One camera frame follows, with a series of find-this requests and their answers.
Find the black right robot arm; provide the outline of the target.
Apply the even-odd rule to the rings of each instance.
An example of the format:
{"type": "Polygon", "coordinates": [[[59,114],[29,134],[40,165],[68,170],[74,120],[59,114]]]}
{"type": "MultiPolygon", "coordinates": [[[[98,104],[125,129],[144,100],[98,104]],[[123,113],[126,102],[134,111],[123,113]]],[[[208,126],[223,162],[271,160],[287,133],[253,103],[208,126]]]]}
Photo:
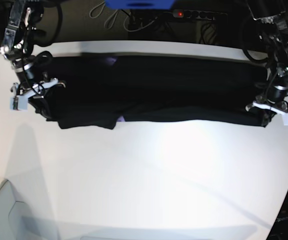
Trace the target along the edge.
{"type": "Polygon", "coordinates": [[[53,60],[49,51],[32,55],[34,46],[48,47],[58,37],[63,23],[63,11],[60,0],[16,0],[14,1],[8,24],[4,31],[0,53],[8,60],[19,80],[15,96],[21,93],[32,93],[33,98],[41,99],[46,94],[50,83],[48,74],[43,68],[53,60]],[[36,25],[42,20],[45,8],[56,8],[57,25],[52,38],[41,42],[37,38],[46,32],[37,29],[36,25]]]}

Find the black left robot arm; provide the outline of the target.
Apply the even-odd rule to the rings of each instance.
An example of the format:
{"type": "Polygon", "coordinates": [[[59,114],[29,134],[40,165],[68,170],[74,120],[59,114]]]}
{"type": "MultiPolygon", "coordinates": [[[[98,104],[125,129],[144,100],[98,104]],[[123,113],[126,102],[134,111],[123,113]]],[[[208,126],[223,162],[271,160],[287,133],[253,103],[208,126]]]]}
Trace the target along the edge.
{"type": "Polygon", "coordinates": [[[265,45],[267,57],[255,59],[241,43],[245,56],[257,65],[270,69],[264,92],[251,104],[252,107],[268,109],[276,113],[288,113],[288,20],[287,8],[282,0],[247,0],[250,14],[240,26],[243,40],[245,25],[253,20],[259,26],[259,38],[265,45]]]}

